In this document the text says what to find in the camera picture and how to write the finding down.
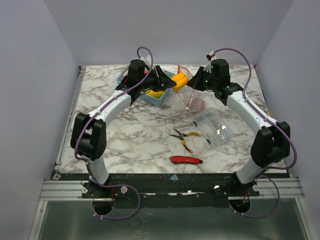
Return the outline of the yellow toy bell pepper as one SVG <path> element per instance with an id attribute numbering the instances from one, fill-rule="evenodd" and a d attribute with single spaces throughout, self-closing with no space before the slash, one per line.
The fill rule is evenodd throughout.
<path id="1" fill-rule="evenodd" d="M 172 87 L 172 90 L 175 92 L 183 88 L 189 81 L 187 76 L 182 72 L 172 76 L 171 80 L 176 83 L 176 85 Z"/>

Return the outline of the clear orange-zip bag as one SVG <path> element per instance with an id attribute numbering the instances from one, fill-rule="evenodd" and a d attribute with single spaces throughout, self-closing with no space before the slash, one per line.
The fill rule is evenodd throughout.
<path id="1" fill-rule="evenodd" d="M 193 74 L 190 72 L 190 70 L 186 66 L 182 66 L 180 64 L 177 65 L 177 74 L 178 73 L 184 73 L 188 80 L 191 80 L 193 78 Z M 191 87 L 185 85 L 183 88 L 175 92 L 178 97 L 182 100 L 182 102 L 185 105 L 185 110 L 189 112 L 189 105 L 193 98 L 201 98 L 198 93 L 196 93 L 195 89 L 192 89 Z"/>

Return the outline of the purple toy onion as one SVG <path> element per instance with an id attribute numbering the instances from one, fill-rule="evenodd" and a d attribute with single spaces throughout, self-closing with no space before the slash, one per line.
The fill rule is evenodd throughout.
<path id="1" fill-rule="evenodd" d="M 193 112 L 201 112 L 205 109 L 205 101 L 202 98 L 195 97 L 192 99 L 191 103 L 189 104 L 188 111 Z"/>

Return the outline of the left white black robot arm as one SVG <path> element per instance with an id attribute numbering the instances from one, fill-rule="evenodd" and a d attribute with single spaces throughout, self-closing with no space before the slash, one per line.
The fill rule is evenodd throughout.
<path id="1" fill-rule="evenodd" d="M 70 146 L 74 157 L 84 161 L 89 179 L 95 183 L 93 191 L 101 198 L 107 197 L 111 185 L 107 182 L 103 154 L 107 147 L 107 127 L 119 113 L 131 106 L 143 91 L 159 92 L 173 88 L 177 83 L 167 76 L 160 66 L 142 59 L 133 59 L 123 80 L 111 97 L 90 113 L 78 113 L 74 119 Z"/>

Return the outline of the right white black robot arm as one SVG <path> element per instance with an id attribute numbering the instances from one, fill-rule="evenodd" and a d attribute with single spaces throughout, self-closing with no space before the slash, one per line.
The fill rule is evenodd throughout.
<path id="1" fill-rule="evenodd" d="M 255 135 L 250 159 L 231 175 L 230 191 L 241 196 L 258 175 L 290 155 L 290 126 L 269 117 L 251 102 L 244 89 L 231 82 L 229 64 L 224 59 L 211 60 L 199 67 L 187 85 L 197 91 L 212 91 L 225 106 L 232 109 Z"/>

